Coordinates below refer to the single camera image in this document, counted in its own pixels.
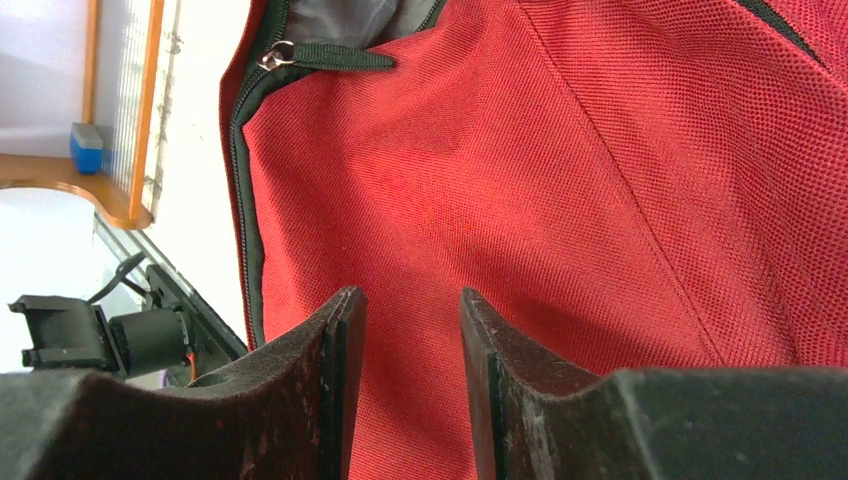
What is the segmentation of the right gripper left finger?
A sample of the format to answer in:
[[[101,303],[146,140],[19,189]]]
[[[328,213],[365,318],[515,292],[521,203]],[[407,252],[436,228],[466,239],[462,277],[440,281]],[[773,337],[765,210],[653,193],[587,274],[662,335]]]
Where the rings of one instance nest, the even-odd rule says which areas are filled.
[[[92,370],[1,378],[5,479],[344,479],[367,299],[340,289],[286,334],[183,388]]]

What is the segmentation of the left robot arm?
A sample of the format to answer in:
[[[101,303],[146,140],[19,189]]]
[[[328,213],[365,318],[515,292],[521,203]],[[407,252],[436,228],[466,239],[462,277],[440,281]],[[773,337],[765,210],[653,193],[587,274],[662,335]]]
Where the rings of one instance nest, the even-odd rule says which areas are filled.
[[[33,346],[21,352],[22,365],[34,370],[89,369],[132,379],[182,366],[188,381],[199,377],[194,321],[180,303],[129,279],[146,255],[121,263],[113,277],[87,300],[23,295],[8,305],[25,318]],[[119,286],[148,298],[153,306],[107,318],[100,301]]]

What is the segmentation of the blue eraser block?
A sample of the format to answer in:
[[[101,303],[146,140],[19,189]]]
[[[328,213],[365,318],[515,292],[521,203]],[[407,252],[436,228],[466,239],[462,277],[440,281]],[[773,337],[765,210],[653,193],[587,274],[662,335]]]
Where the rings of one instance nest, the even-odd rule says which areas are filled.
[[[93,175],[102,166],[104,142],[95,125],[73,123],[70,133],[70,157],[80,174]]]

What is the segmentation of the red backpack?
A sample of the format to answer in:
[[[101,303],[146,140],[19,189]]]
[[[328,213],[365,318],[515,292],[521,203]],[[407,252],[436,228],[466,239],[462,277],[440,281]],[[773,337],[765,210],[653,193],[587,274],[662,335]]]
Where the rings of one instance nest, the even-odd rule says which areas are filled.
[[[250,345],[367,295],[352,478],[475,477],[465,287],[594,373],[846,365],[845,2],[308,8],[221,136]]]

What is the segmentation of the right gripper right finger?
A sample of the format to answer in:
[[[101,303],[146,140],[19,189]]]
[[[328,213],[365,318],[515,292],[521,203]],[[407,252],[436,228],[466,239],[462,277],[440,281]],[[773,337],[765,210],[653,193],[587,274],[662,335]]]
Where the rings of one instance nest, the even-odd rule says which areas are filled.
[[[460,296],[482,479],[843,479],[847,373],[624,369],[597,376]]]

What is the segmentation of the wooden rack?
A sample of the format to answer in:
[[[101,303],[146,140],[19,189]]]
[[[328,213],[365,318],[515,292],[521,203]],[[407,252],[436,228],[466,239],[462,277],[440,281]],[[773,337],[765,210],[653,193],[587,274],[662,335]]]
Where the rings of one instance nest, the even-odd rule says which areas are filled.
[[[79,196],[110,225],[153,222],[147,183],[165,1],[1,5],[1,186]],[[80,174],[73,123],[95,125],[102,166]]]

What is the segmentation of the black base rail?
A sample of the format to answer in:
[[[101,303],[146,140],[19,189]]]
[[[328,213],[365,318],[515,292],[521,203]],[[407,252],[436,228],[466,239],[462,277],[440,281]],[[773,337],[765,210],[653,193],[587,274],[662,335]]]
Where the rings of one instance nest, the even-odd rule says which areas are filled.
[[[149,307],[175,307],[192,320],[195,341],[195,363],[183,362],[156,374],[163,387],[185,386],[194,378],[214,371],[248,354],[246,344],[222,320],[198,291],[178,272],[172,262],[142,231],[122,230],[108,224],[100,215],[94,216],[94,234],[120,261],[142,253],[145,259],[129,275],[128,280],[143,287],[152,295],[132,294],[124,286],[121,293],[106,297],[111,311]]]

